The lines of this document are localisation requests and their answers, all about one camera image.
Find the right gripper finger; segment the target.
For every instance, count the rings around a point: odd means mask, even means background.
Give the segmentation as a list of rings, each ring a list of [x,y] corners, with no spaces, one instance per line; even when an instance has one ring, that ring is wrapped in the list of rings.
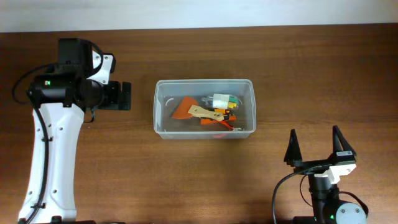
[[[356,156],[356,151],[348,143],[337,125],[332,130],[333,153],[336,156]]]
[[[302,165],[302,154],[295,129],[290,131],[289,143],[284,156],[284,162],[291,167]]]

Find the red handled small cutters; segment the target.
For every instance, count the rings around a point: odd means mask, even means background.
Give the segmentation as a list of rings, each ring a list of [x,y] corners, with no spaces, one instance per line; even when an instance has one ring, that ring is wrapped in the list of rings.
[[[213,126],[219,128],[211,135],[214,139],[242,139],[246,136],[243,128],[236,128],[226,121],[215,121]]]

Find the clear plastic container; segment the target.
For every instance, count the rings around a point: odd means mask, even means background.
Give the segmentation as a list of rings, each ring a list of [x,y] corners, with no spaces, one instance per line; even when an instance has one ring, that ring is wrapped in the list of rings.
[[[236,119],[228,122],[233,131],[217,121],[201,124],[200,118],[192,116],[173,119],[173,113],[186,96],[211,110],[211,103],[204,99],[215,93],[230,95],[238,102],[238,109],[231,113]],[[162,139],[243,139],[248,138],[256,126],[254,87],[248,79],[160,80],[155,86],[154,131]]]

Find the orange scraper wooden handle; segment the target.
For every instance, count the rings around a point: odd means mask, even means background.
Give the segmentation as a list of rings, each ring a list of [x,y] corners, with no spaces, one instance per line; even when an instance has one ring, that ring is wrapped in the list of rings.
[[[220,112],[210,111],[198,105],[197,101],[191,97],[186,96],[174,111],[173,119],[190,119],[192,117],[208,118],[216,121],[223,121],[224,115]]]

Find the orange black long-nose pliers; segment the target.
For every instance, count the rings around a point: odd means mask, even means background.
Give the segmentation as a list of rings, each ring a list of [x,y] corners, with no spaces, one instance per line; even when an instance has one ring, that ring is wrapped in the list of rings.
[[[222,113],[225,121],[230,120],[230,117],[231,117],[231,111],[230,110],[215,108],[214,112]]]

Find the orange socket bit rail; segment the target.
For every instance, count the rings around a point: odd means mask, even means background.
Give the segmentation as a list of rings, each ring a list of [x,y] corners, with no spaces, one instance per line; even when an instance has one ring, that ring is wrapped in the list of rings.
[[[230,116],[230,117],[226,118],[224,121],[232,122],[232,121],[236,121],[236,120],[237,120],[236,116]],[[210,119],[210,118],[203,118],[203,119],[200,120],[200,124],[201,125],[216,124],[216,123],[217,123],[216,120],[213,120],[213,119]]]

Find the clear box coloured bits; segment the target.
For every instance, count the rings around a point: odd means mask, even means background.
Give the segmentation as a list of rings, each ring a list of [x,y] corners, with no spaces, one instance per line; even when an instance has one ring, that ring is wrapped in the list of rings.
[[[242,103],[242,101],[235,95],[219,93],[214,93],[211,96],[205,96],[201,100],[209,108],[233,111],[238,110],[240,104]]]

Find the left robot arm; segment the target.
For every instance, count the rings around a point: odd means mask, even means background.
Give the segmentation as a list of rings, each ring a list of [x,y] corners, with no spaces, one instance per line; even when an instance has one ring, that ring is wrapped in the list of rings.
[[[58,60],[30,83],[34,148],[18,223],[77,223],[75,159],[85,114],[131,109],[131,83],[109,79],[115,68],[115,56],[95,43],[60,39]]]

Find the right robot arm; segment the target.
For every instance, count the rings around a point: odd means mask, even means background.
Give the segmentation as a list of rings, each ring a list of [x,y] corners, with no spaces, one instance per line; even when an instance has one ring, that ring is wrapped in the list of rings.
[[[344,175],[356,168],[356,152],[338,126],[332,128],[333,150],[326,159],[304,161],[294,129],[290,131],[284,162],[294,175],[308,177],[312,216],[293,217],[293,223],[366,223],[369,209],[351,192],[338,188]]]

